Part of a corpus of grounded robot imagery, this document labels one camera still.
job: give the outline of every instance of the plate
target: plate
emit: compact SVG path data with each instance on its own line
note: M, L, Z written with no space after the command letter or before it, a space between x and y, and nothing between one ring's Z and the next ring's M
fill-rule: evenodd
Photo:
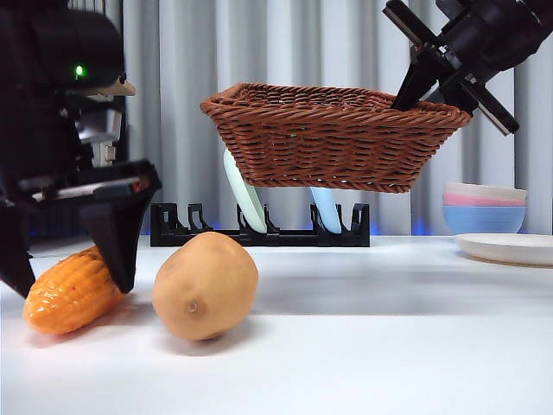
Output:
M553 236L523 233L465 233L455 237L469 255L521 265L553 265Z
M223 164L234 198L251 229L257 233L267 233L265 213L257 196L256 188L244 182L240 170L236 167L234 157L228 149L225 149Z
M322 224L330 233L342 233L336 200L330 188L310 188L313 200L321 216Z

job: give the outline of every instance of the bowl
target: bowl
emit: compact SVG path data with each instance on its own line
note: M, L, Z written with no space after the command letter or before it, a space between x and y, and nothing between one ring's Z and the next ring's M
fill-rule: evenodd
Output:
M500 188L496 186L484 186L480 184L448 182L444 186L444 193L525 201L526 194L528 192L520 188Z
M526 206L526 199L501 199L492 196L444 193L443 204L446 206Z
M444 206L443 217L453 234L517 233L526 206Z

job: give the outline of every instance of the white curtain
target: white curtain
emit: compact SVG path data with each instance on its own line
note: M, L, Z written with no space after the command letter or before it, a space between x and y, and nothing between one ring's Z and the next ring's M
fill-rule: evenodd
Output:
M434 0L406 3L436 33L446 22ZM156 199L178 203L182 217L188 203L201 201L216 227L237 226L224 147L198 107L236 82L396 93L409 65L409 43L383 15L384 6L385 0L123 1L126 71L138 90L127 99L130 157L147 157L157 166L163 190ZM345 223L355 202L369 202L373 233L448 234L442 187L457 181L528 189L523 232L551 234L552 77L549 39L526 63L489 84L522 125L516 137L503 137L477 113L442 146L409 193L334 190ZM308 225L307 189L258 193L278 226Z

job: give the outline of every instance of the potato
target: potato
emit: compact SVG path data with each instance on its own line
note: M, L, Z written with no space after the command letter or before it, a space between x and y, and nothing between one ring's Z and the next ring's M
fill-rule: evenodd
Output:
M250 312L257 280L257 267L238 242L222 233L201 233L159 269L152 303L173 335L210 339Z

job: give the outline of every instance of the white bowl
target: white bowl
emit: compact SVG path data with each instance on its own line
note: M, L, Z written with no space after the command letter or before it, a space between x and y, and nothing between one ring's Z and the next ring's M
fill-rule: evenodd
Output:
M448 182L444 186L444 193L467 196L489 196L498 199L523 201L526 199L526 194L528 192L519 188L500 188L480 184Z

